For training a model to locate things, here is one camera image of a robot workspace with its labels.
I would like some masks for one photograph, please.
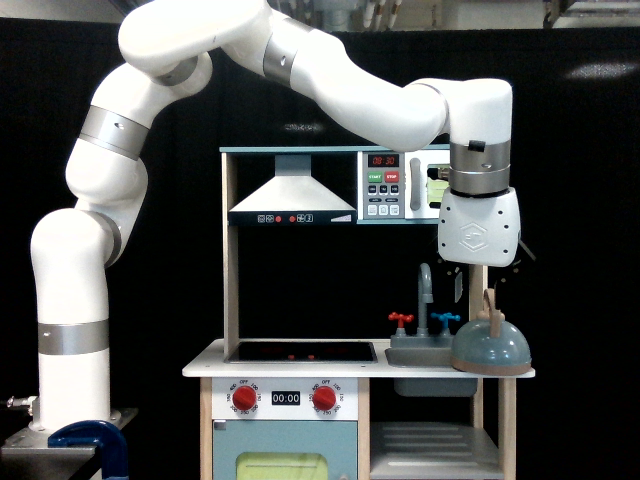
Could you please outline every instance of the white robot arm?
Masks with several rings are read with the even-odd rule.
[[[42,428],[109,417],[104,269],[126,246],[146,192],[138,158],[146,134],[160,110],[208,83],[209,50],[222,48],[392,150],[418,150],[448,132],[451,190],[440,253],[487,265],[513,259],[519,217],[508,185],[506,82],[422,79],[397,87],[354,65],[335,37],[273,11],[266,0],[155,0],[124,20],[119,43],[127,63],[96,91],[67,166],[75,209],[45,217],[32,238]]]

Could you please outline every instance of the black backdrop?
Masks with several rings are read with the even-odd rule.
[[[0,21],[0,399],[37,392],[29,238],[46,213],[73,205],[66,160],[93,91],[122,62],[116,39],[112,25]],[[355,63],[398,85],[421,77],[511,82],[511,184],[523,239],[538,258],[501,297],[537,370],[534,380],[519,382],[518,477],[637,478],[640,32],[341,39]],[[181,369],[222,335],[219,147],[364,143],[310,100],[220,52],[212,58],[211,84],[154,123],[141,155],[150,175],[145,205],[127,251],[107,274],[112,403],[140,409],[127,428],[134,479],[198,475],[198,382]],[[599,76],[571,75],[584,65]],[[609,76],[620,70],[623,76]],[[324,258],[313,251],[305,258],[322,272]],[[403,256],[395,258],[402,264]],[[412,279],[414,263],[406,267]],[[266,273],[243,281],[280,281],[279,271]],[[357,312],[353,304],[338,307]],[[489,387],[487,428],[495,438]],[[429,417],[442,408],[403,404],[385,382],[373,388],[374,419]],[[11,421],[0,418],[3,431]]]

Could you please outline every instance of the toy kitchen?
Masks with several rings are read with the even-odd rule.
[[[183,370],[200,378],[201,479],[514,479],[516,380],[535,371],[488,268],[436,252],[449,146],[221,153],[224,338]],[[387,421],[376,382],[470,418]]]

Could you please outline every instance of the range hood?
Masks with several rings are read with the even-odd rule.
[[[275,160],[275,176],[229,211],[229,225],[356,223],[355,208],[311,176],[310,155]]]

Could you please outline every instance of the oven knob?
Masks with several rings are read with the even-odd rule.
[[[256,400],[256,391],[247,385],[243,385],[233,392],[233,405],[238,410],[251,409],[256,404]]]
[[[331,410],[336,405],[336,394],[331,387],[318,387],[311,401],[318,410]]]

